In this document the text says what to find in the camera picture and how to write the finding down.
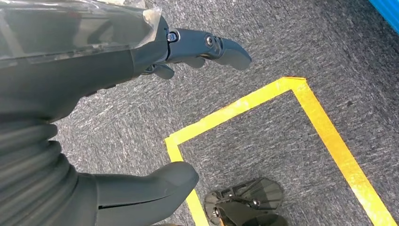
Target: gray carpet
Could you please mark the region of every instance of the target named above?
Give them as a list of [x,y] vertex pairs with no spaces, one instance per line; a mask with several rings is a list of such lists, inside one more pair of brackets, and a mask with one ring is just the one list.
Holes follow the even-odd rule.
[[[241,43],[245,72],[175,66],[82,99],[56,137],[80,171],[146,175],[169,162],[164,138],[282,77],[306,77],[392,216],[399,220],[399,35],[367,0],[157,0],[170,26]],[[180,145],[206,192],[257,176],[285,191],[290,225],[370,225],[292,93]],[[183,204],[166,222],[193,226]]]

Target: black mechanical part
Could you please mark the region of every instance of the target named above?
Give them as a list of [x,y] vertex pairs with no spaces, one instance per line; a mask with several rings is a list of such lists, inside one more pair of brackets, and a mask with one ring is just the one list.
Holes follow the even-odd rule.
[[51,123],[82,97],[145,73],[173,76],[164,64],[179,41],[168,42],[164,18],[154,41],[131,47],[151,30],[143,9],[93,0],[1,1],[0,9],[0,225],[148,226],[169,217],[198,182],[188,163],[145,177],[78,173],[50,141]]
[[283,199],[279,184],[267,178],[254,179],[205,197],[204,209],[209,221],[225,226],[286,226],[275,210]]

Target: prosthetic hand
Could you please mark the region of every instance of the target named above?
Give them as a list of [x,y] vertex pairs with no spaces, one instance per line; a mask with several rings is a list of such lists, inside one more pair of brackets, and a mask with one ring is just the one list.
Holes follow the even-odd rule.
[[77,173],[55,122],[83,96],[167,64],[246,69],[243,48],[171,29],[160,10],[90,0],[0,0],[0,225],[147,226],[169,217],[198,174],[174,162],[146,177]]

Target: yellow tape square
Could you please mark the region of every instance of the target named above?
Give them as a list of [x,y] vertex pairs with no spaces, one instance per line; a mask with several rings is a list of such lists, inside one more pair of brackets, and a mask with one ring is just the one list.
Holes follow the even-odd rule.
[[[396,226],[393,217],[335,129],[305,78],[283,77],[278,79],[200,121],[171,134],[165,139],[171,161],[183,161],[178,148],[179,144],[289,90],[293,91],[372,223],[375,226]],[[208,226],[208,220],[195,190],[190,193],[186,201],[195,225]]]

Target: robotic finger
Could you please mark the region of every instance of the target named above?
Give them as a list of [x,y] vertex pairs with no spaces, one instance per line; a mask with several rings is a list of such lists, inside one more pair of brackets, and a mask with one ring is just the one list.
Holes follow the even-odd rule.
[[151,65],[145,74],[155,73],[163,79],[170,79],[174,71],[165,64],[185,63],[193,68],[201,68],[205,60],[220,65],[230,65],[237,70],[245,70],[252,62],[251,56],[238,43],[214,36],[209,32],[169,29],[167,57]]

